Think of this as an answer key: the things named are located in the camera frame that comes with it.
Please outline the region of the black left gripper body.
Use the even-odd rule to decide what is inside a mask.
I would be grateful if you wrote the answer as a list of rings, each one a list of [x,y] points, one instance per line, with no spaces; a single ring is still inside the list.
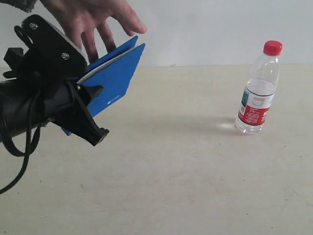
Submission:
[[[69,76],[55,68],[36,48],[27,52],[10,47],[5,56],[10,71],[3,75],[3,127],[25,130],[47,122],[55,123],[55,113],[62,105],[61,95]]]

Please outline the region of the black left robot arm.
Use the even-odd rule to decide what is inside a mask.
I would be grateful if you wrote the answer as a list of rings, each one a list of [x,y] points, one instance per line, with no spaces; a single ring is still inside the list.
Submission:
[[[53,123],[89,142],[99,144],[109,133],[99,127],[87,106],[103,86],[79,85],[75,78],[87,68],[83,55],[72,48],[24,51],[10,47],[4,56],[9,71],[0,84],[0,140]]]

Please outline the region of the grey sleeved forearm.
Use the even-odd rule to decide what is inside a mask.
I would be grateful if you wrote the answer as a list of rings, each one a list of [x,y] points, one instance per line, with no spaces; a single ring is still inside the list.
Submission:
[[[1,3],[10,5],[26,13],[31,13],[37,0],[0,0]]]

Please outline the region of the person's open hand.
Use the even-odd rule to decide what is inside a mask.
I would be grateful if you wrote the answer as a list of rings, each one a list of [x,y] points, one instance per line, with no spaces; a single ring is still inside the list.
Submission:
[[[65,35],[79,48],[85,48],[90,63],[98,60],[94,32],[98,31],[107,52],[116,49],[107,19],[119,22],[128,36],[147,32],[146,24],[126,0],[43,0]]]

